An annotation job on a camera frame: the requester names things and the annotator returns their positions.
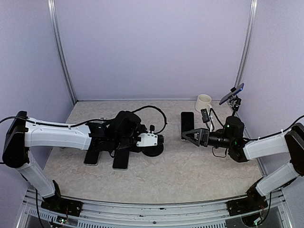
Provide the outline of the black tripod stand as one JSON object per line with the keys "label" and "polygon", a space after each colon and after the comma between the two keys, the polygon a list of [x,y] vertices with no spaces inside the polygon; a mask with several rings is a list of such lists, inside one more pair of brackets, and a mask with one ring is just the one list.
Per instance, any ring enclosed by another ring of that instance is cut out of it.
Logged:
{"label": "black tripod stand", "polygon": [[242,99],[239,98],[237,95],[232,95],[229,100],[228,104],[230,105],[232,109],[232,116],[235,116],[236,112],[239,110],[241,105]]}

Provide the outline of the blue phone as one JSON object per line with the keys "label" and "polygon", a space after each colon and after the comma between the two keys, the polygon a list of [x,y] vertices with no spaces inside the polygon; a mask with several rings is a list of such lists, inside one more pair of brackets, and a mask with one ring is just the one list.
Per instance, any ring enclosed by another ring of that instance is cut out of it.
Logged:
{"label": "blue phone", "polygon": [[239,92],[241,92],[243,88],[244,88],[244,83],[241,83],[238,87],[233,87],[228,94],[222,97],[222,99],[219,102],[219,105],[222,105],[228,100],[233,99],[233,97],[236,96]]}

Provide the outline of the black phone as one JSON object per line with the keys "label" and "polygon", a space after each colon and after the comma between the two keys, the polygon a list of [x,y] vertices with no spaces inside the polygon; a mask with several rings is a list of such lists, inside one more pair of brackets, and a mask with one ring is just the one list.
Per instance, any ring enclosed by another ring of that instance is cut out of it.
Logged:
{"label": "black phone", "polygon": [[181,112],[181,139],[185,141],[182,136],[183,132],[194,130],[194,113],[193,112]]}
{"label": "black phone", "polygon": [[114,157],[112,168],[115,170],[127,170],[129,151],[117,151]]}

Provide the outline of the black round-base phone stand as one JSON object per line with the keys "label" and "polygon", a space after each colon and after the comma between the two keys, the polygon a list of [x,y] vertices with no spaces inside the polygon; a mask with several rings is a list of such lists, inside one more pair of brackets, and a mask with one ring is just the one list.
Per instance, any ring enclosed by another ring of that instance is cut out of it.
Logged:
{"label": "black round-base phone stand", "polygon": [[144,147],[142,153],[148,157],[159,156],[164,150],[164,136],[157,134],[157,145]]}

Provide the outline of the white phone stand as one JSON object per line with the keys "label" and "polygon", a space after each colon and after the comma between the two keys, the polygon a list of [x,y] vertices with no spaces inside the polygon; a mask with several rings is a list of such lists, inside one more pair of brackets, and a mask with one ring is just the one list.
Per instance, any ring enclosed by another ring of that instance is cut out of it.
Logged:
{"label": "white phone stand", "polygon": [[195,128],[195,122],[194,121],[184,121],[179,123],[179,131],[180,131],[180,138],[182,141],[186,141],[184,138],[182,138],[182,132],[193,130]]}

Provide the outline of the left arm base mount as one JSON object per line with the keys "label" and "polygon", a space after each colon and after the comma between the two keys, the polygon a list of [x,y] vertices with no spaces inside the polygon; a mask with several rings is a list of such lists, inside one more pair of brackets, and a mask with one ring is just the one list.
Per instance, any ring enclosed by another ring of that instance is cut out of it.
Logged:
{"label": "left arm base mount", "polygon": [[49,197],[43,199],[41,207],[53,212],[65,214],[68,216],[80,216],[83,203],[78,200],[65,199],[62,197]]}

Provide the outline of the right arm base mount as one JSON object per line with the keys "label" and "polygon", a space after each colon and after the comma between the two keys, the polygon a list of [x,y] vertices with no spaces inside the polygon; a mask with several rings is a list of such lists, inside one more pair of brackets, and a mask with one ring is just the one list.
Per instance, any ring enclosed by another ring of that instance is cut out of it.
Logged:
{"label": "right arm base mount", "polygon": [[227,208],[230,216],[246,214],[267,207],[268,202],[265,198],[262,198],[262,200],[260,201],[251,201],[249,197],[246,197],[241,199],[229,200],[227,202]]}

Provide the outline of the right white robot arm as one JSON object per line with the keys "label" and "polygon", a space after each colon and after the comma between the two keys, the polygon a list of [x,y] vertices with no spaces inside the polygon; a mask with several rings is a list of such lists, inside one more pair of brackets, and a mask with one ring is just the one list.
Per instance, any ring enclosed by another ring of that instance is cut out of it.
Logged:
{"label": "right white robot arm", "polygon": [[223,129],[215,132],[199,128],[182,133],[182,137],[196,146],[226,148],[236,162],[247,162],[259,157],[288,153],[290,161],[273,173],[256,181],[246,197],[227,202],[230,215],[267,207],[266,196],[273,190],[289,185],[304,174],[304,126],[294,123],[288,129],[256,140],[245,139],[245,125],[236,116],[229,116]]}

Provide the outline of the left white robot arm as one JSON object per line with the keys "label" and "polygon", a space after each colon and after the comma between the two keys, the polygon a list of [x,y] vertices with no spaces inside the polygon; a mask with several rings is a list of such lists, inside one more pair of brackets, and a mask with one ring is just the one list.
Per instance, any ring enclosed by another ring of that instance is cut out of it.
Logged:
{"label": "left white robot arm", "polygon": [[78,124],[40,122],[20,111],[6,134],[2,160],[18,170],[56,211],[66,206],[58,185],[37,165],[30,148],[36,146],[67,147],[89,152],[113,152],[132,147],[149,146],[148,135],[140,118],[121,111],[110,120],[93,119]]}

